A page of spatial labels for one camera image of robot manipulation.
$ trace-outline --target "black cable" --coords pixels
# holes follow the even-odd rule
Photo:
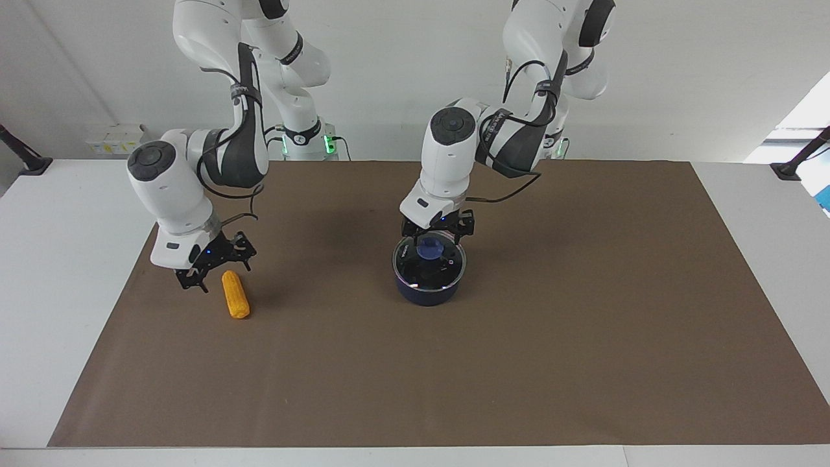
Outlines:
[[[202,70],[205,73],[220,73],[220,74],[223,74],[223,75],[231,78],[231,81],[233,81],[238,86],[242,86],[242,83],[239,82],[239,80],[237,79],[236,76],[232,75],[231,73],[228,73],[227,71],[224,71],[221,68],[199,68],[199,70]]]
[[[823,150],[823,151],[822,151],[822,152],[820,152],[820,153],[817,153],[817,154],[815,154],[815,155],[811,155],[810,157],[808,157],[807,159],[805,159],[805,160],[804,160],[804,162],[807,162],[808,160],[813,160],[813,159],[815,159],[815,158],[819,157],[820,155],[822,155],[822,154],[826,153],[826,152],[827,152],[827,151],[829,151],[829,150],[830,150],[830,147],[828,147],[827,149]]]
[[[267,137],[268,133],[271,133],[272,131],[285,131],[285,128],[286,127],[282,124],[274,125],[274,126],[269,127],[268,129],[266,129],[265,131],[263,131],[262,134]]]
[[[519,67],[518,70],[515,71],[515,73],[513,73],[513,77],[510,78],[509,81],[505,81],[505,95],[501,99],[502,104],[507,102],[507,96],[510,94],[510,89],[513,88],[513,81],[516,81],[516,77],[519,75],[519,73],[522,70],[524,70],[525,68],[527,68],[528,66],[531,66],[531,65],[539,65],[539,66],[543,67],[545,72],[548,74],[548,79],[550,79],[550,70],[548,70],[548,66],[545,65],[543,61],[538,61],[538,60],[526,61],[525,63],[522,64],[522,66]]]
[[[556,113],[556,110],[554,110],[554,116],[553,116],[553,118],[551,119],[551,121],[553,121],[553,119],[555,119],[555,118],[556,118],[556,114],[555,114],[555,113]],[[492,154],[490,154],[490,148],[488,148],[488,147],[484,146],[484,130],[485,130],[485,128],[487,128],[487,125],[490,123],[490,121],[491,121],[491,120],[493,120],[494,118],[496,118],[496,114],[493,114],[493,115],[491,115],[491,116],[486,117],[486,118],[485,118],[485,119],[481,122],[481,125],[480,125],[480,126],[479,126],[479,128],[478,128],[478,144],[479,144],[479,146],[480,146],[480,147],[481,147],[481,148],[485,151],[485,153],[487,154],[487,157],[489,157],[490,159],[493,159],[493,162],[499,162],[498,160],[496,160],[496,158],[495,158]],[[511,119],[511,118],[510,118],[510,116],[506,116],[506,118],[507,118],[508,120],[518,121],[519,123],[522,123],[522,122],[523,122],[523,120],[521,120],[521,119]],[[530,123],[525,123],[525,124],[526,124],[526,125],[531,125],[531,126],[541,127],[541,126],[547,126],[547,125],[550,125],[550,122],[549,122],[547,125],[533,124],[532,122],[530,122]],[[534,174],[535,174],[535,172],[525,172],[525,175],[534,175]]]
[[[251,46],[249,46],[249,47],[251,48],[251,52],[253,52],[256,49],[259,49],[259,47],[251,47]],[[251,60],[251,64],[254,66],[254,72],[256,73],[256,88],[261,89],[262,88],[262,83],[260,83],[260,81],[259,81],[259,65],[256,64],[256,58]]]
[[[542,126],[550,125],[551,123],[556,120],[556,106],[559,104],[559,98],[556,97],[552,92],[548,91],[548,104],[550,105],[550,118],[545,123],[536,123],[535,121],[527,121],[522,120],[521,118],[516,118],[514,116],[505,116],[507,120],[512,120],[516,123],[521,123],[522,125],[533,126],[534,128],[540,128]]]
[[[343,141],[343,144],[346,145],[346,157],[349,158],[349,162],[352,160],[352,153],[349,151],[349,142],[343,136],[335,136],[331,139],[332,141]]]
[[[267,148],[267,147],[270,147],[270,146],[271,146],[271,143],[273,143],[274,141],[280,141],[280,142],[282,142],[282,138],[281,138],[281,137],[279,137],[279,136],[277,136],[276,138],[271,138],[270,140],[268,140],[268,141],[266,141],[266,142],[265,142],[265,147],[266,147],[266,148]]]
[[[257,81],[257,85],[258,85],[259,84],[259,67],[256,65],[255,61],[253,62],[253,66],[254,66],[254,69],[256,70],[256,81]],[[202,68],[202,71],[205,71],[205,72],[208,72],[208,73],[223,74],[223,75],[231,78],[231,80],[234,83],[236,83],[237,85],[239,85],[239,86],[242,85],[241,82],[234,75],[232,75],[231,73],[229,73],[227,71],[221,70],[219,68]],[[262,128],[265,128],[265,122],[263,120],[263,115],[262,115],[262,103],[258,102],[256,100],[254,100],[254,101],[255,101],[255,105],[260,106],[260,125],[261,125]],[[248,118],[250,118],[250,115],[251,115],[252,111],[254,111],[254,110],[252,110],[252,109],[243,110],[242,111],[242,122],[240,122],[239,126],[228,137],[217,141],[216,144],[214,144],[213,146],[211,146],[207,149],[203,149],[202,154],[204,155],[205,153],[213,152],[215,150],[218,150],[218,148],[220,148],[221,146],[227,144],[230,140],[236,138],[242,132],[242,129],[245,127],[246,123],[248,122]],[[265,139],[265,133],[264,132],[262,134],[262,139],[263,140]],[[215,194],[216,196],[218,196],[220,198],[224,198],[224,199],[249,199],[250,200],[250,203],[249,203],[249,211],[250,212],[237,214],[237,215],[235,215],[235,216],[233,216],[229,219],[226,219],[226,220],[222,221],[222,226],[224,227],[224,226],[226,226],[230,223],[236,222],[239,219],[243,219],[245,217],[252,217],[256,220],[259,220],[259,217],[256,214],[254,214],[254,199],[257,197],[258,194],[262,193],[262,191],[265,189],[265,187],[260,184],[257,187],[255,187],[250,194],[244,194],[244,195],[222,193],[220,191],[215,190],[210,185],[208,185],[207,182],[205,182],[204,177],[202,176],[203,164],[204,164],[204,158],[203,157],[199,158],[199,162],[196,163],[196,178],[199,180],[199,183],[202,185],[202,187],[204,189],[206,189],[208,192],[210,192],[212,194]]]
[[[530,179],[529,182],[527,182],[526,184],[523,184],[521,186],[521,188],[519,188],[518,190],[514,191],[511,194],[508,194],[507,196],[503,196],[503,197],[498,198],[498,199],[486,199],[486,198],[469,197],[466,200],[471,202],[471,203],[488,203],[488,204],[495,204],[495,203],[501,203],[502,201],[506,201],[510,198],[513,198],[517,194],[525,191],[525,189],[527,189],[527,187],[531,186],[536,180],[539,179],[539,177],[542,176],[542,174],[539,173],[539,172],[528,172],[528,175],[530,175],[530,174],[533,174],[533,178]]]

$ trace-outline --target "black clamp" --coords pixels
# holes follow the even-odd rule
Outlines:
[[[231,86],[231,101],[237,104],[237,99],[242,96],[251,97],[257,104],[262,105],[262,93],[255,87],[245,86],[243,84],[234,84]]]
[[[231,240],[228,240],[224,233],[220,233],[199,254],[192,268],[176,270],[176,278],[185,290],[191,287],[200,287],[205,293],[208,293],[204,279],[211,269],[218,268],[224,263],[234,262],[245,264],[245,269],[250,271],[251,266],[248,265],[248,260],[254,256],[256,256],[256,250],[244,233],[237,232]]]
[[[557,99],[559,98],[559,93],[562,91],[562,81],[556,80],[544,80],[539,81],[536,84],[536,90],[534,91],[539,96],[543,96],[545,94],[550,94]]]
[[[455,238],[455,243],[458,245],[461,239],[473,235],[476,232],[476,217],[472,209],[466,211],[456,211],[447,214],[446,216],[437,220],[429,229],[422,229],[419,225],[409,220],[404,216],[401,224],[401,236],[412,237],[417,243],[417,238],[427,232],[446,231],[452,234]]]

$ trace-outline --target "led light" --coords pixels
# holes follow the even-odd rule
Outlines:
[[[565,156],[568,155],[568,150],[570,149],[570,140],[568,138],[563,138],[559,142],[559,147],[556,149],[556,159],[564,159]]]
[[[334,154],[337,152],[337,145],[332,141],[331,136],[323,135],[323,140],[325,141],[325,151],[329,154]]]

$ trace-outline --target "white table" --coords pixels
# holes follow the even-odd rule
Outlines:
[[[830,400],[830,219],[766,166],[694,166]],[[0,198],[0,465],[830,465],[830,445],[45,449],[153,223],[124,161],[57,160]]]

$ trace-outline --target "robotic arm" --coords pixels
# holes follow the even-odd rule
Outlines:
[[[170,130],[140,146],[128,160],[130,181],[159,232],[150,260],[176,270],[183,288],[199,286],[226,262],[245,263],[256,254],[244,233],[222,233],[205,189],[232,199],[251,199],[268,171],[261,90],[265,87],[284,119],[284,152],[296,159],[329,156],[324,123],[304,87],[321,86],[330,75],[327,57],[294,29],[288,0],[177,0],[173,35],[178,47],[203,71],[231,83],[231,129]],[[255,43],[242,42],[245,25]],[[255,188],[231,196],[208,186]]]
[[[401,203],[404,236],[430,230],[471,234],[467,200],[475,162],[515,178],[549,158],[568,115],[563,93],[579,99],[599,97],[608,84],[594,47],[613,25],[613,0],[514,0],[503,42],[512,63],[522,63],[536,82],[530,110],[522,118],[504,108],[465,98],[430,120],[422,148],[420,180]]]

